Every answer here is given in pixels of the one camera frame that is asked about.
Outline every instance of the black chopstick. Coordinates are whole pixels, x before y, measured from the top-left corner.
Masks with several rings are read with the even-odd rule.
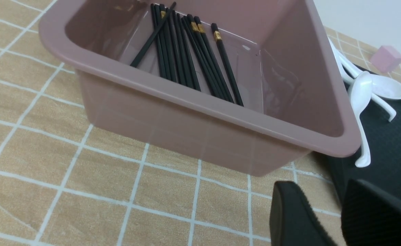
[[[155,5],[153,3],[150,5],[150,15],[152,16],[153,28],[156,28],[158,26],[158,22],[156,20]],[[162,56],[161,42],[159,39],[159,35],[156,37],[155,43],[156,43],[156,50],[158,52],[159,76],[161,78],[166,78],[165,68],[164,68],[164,57]]]
[[[165,11],[165,5],[160,4],[159,5],[159,11],[161,13],[161,18],[166,15]],[[169,77],[168,79],[177,82],[176,80],[176,72],[174,71],[174,59],[173,59],[173,47],[172,47],[172,38],[170,36],[170,29],[169,29],[170,21],[166,22],[164,24],[164,30],[161,32],[164,35],[165,38],[165,47],[167,51],[167,59],[168,59],[168,67],[170,74],[167,75]]]
[[[196,69],[194,68],[193,58],[191,57],[191,51],[190,51],[190,48],[188,47],[188,42],[187,42],[187,39],[185,37],[185,32],[183,30],[183,26],[182,26],[183,20],[181,20],[179,14],[177,14],[177,19],[178,19],[178,21],[179,21],[179,23],[181,25],[181,32],[182,32],[182,36],[183,36],[183,44],[184,44],[185,54],[187,56],[188,68],[189,68],[190,74],[191,74],[192,85],[193,85],[194,89],[196,89],[198,91],[201,91],[200,90],[200,85],[199,85],[199,80],[197,78]]]
[[[158,22],[160,22],[162,20],[162,13],[159,9],[159,5],[155,4],[155,15],[156,15],[156,19],[158,20]],[[168,54],[168,45],[166,43],[166,38],[165,38],[165,34],[164,34],[164,29],[165,29],[165,23],[163,26],[163,30],[161,30],[158,33],[159,36],[159,40],[161,42],[161,50],[162,50],[162,56],[164,57],[164,68],[165,68],[165,74],[166,74],[166,79],[171,80],[171,76],[170,76],[170,65],[169,65],[169,54]]]
[[[244,106],[243,101],[241,99],[240,91],[238,90],[237,82],[235,81],[235,77],[233,76],[232,67],[230,66],[225,45],[223,44],[223,40],[221,38],[219,28],[217,27],[216,23],[211,24],[211,30],[213,31],[214,40],[216,41],[217,48],[219,49],[223,65],[225,66],[226,74],[228,76],[230,86],[233,90],[233,96],[235,97],[235,101],[237,102],[238,105]]]
[[[170,6],[170,12],[174,9],[176,6],[176,2],[173,2],[173,4]],[[158,35],[159,31],[161,31],[161,28],[164,26],[166,20],[169,18],[169,14],[167,13],[162,20],[159,22],[158,26],[155,28],[153,33],[150,35],[149,39],[147,39],[146,43],[142,46],[142,48],[139,50],[138,54],[135,56],[133,61],[130,63],[130,66],[132,67],[137,67],[143,57],[146,55],[147,50],[150,48],[150,45],[152,45],[153,41],[155,40],[155,37]]]
[[[217,62],[216,56],[214,55],[214,52],[211,49],[210,41],[208,41],[208,37],[206,36],[205,29],[203,28],[202,22],[200,21],[200,18],[198,16],[194,16],[194,21],[197,24],[200,36],[202,37],[203,42],[205,43],[205,47],[206,47],[206,49],[207,49],[207,51],[208,51],[208,53],[209,53],[209,55],[211,57],[211,60],[213,61],[213,65],[214,65],[214,67],[215,67],[215,69],[216,69],[216,71],[217,71],[217,73],[219,75],[219,79],[220,79],[219,82],[222,84],[222,87],[224,89],[224,93],[226,93],[227,97],[233,103],[232,96],[230,95],[229,88],[227,87],[227,84],[226,84],[226,80],[223,77],[223,74],[222,74],[220,66],[219,66],[219,64]]]
[[[183,30],[181,27],[181,22],[176,16],[176,12],[172,11],[173,15],[173,20],[174,20],[174,29],[176,31],[176,37],[177,37],[177,47],[179,48],[179,59],[182,62],[182,69],[183,69],[183,75],[184,75],[184,80],[183,80],[183,85],[188,86],[192,85],[191,81],[191,73],[188,68],[188,61],[187,61],[187,56],[185,54],[185,47],[184,47],[184,41],[183,41]]]
[[[223,99],[223,94],[221,91],[218,89],[216,81],[213,78],[212,71],[206,64],[206,59],[203,53],[199,50],[199,47],[197,45],[196,39],[194,38],[194,32],[193,30],[188,26],[189,20],[186,17],[182,18],[182,24],[183,27],[185,28],[185,31],[187,33],[188,39],[190,40],[191,47],[194,50],[194,53],[197,57],[197,60],[199,61],[200,68],[202,69],[203,76],[205,76],[206,79],[206,84],[208,85],[208,88],[211,91],[211,95]]]
[[[211,59],[211,56],[205,46],[205,42],[203,41],[202,36],[200,35],[199,28],[197,27],[197,24],[194,21],[193,16],[188,14],[187,19],[188,19],[188,26],[191,27],[191,30],[193,30],[194,38],[197,40],[197,45],[199,46],[199,51],[202,52],[203,55],[205,56],[206,64],[207,64],[207,66],[210,67],[210,69],[212,71],[212,75],[217,82],[218,89],[222,92],[222,94],[224,95],[224,99],[226,101],[232,101],[232,99],[229,99],[229,97],[227,96],[227,94],[225,92],[225,88],[223,87],[223,84],[221,83],[220,76],[217,73],[216,67],[215,67],[213,60]]]
[[[179,54],[179,51],[178,51],[179,43],[178,43],[178,39],[177,39],[176,33],[174,32],[174,28],[173,27],[176,27],[176,23],[175,23],[173,14],[170,13],[169,29],[170,29],[170,34],[172,36],[174,60],[176,61],[177,82],[179,84],[186,85],[187,83],[185,82],[184,70],[183,70],[180,54]]]

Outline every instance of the white plastic spoon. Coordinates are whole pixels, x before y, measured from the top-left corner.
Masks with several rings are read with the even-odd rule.
[[[371,101],[372,76],[367,71],[360,73],[348,89],[352,110],[358,123],[361,134],[361,156],[355,161],[356,167],[366,167],[371,163],[371,151],[367,143],[366,134],[360,121],[360,114]]]
[[[342,65],[348,70],[353,78],[356,78],[362,70],[350,62],[343,54],[338,52]],[[372,92],[380,97],[390,100],[401,100],[401,83],[381,75],[370,74],[374,83]]]
[[[352,84],[354,79],[351,78],[345,71],[343,65],[345,65],[345,67],[349,67],[352,72],[350,72],[352,74],[352,76],[354,76],[354,78],[356,78],[362,71],[360,69],[358,69],[358,67],[356,67],[354,64],[352,64],[352,62],[350,62],[346,57],[344,57],[334,46],[334,44],[331,42],[330,38],[328,38],[328,40],[330,41],[330,45],[331,45],[331,49],[333,50],[333,54],[334,54],[334,58],[336,59],[336,64],[338,67],[338,70],[340,71],[340,74],[342,76],[342,79],[344,80],[344,82],[346,82],[347,84]],[[376,94],[372,93],[371,96],[372,101],[374,101],[376,104],[378,104],[380,107],[382,107],[386,112],[388,112],[389,114],[389,122],[391,122],[395,116],[396,116],[396,111],[393,109],[393,107],[391,107],[388,103],[386,103],[383,99],[381,99],[379,96],[377,96]]]

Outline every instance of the pink plastic basket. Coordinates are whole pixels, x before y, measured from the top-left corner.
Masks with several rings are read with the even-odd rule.
[[[59,0],[41,19],[42,43],[76,68],[95,126],[255,176],[310,151],[345,157],[358,149],[358,126],[312,0],[177,2],[178,12],[205,22],[211,43],[208,24],[222,28],[244,108],[209,95],[197,61],[202,92],[160,78],[154,45],[138,68],[127,65],[152,33],[149,5]]]

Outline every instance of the pink block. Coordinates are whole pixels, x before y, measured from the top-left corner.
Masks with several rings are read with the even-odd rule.
[[[380,72],[392,72],[401,64],[401,54],[390,45],[381,46],[369,60]]]

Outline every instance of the grid pattern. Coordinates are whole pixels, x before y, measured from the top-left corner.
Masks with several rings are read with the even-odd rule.
[[[363,68],[369,69],[374,73],[393,78],[401,83],[401,65],[396,67],[396,69],[391,73],[381,73],[371,64],[371,62],[369,62],[369,59],[377,51],[377,48],[333,29],[325,28],[325,30],[328,37],[333,41],[335,47],[350,61]]]
[[[54,3],[0,0],[0,245],[270,245],[277,180],[344,244],[317,156],[257,178],[93,128],[73,68],[38,40]]]

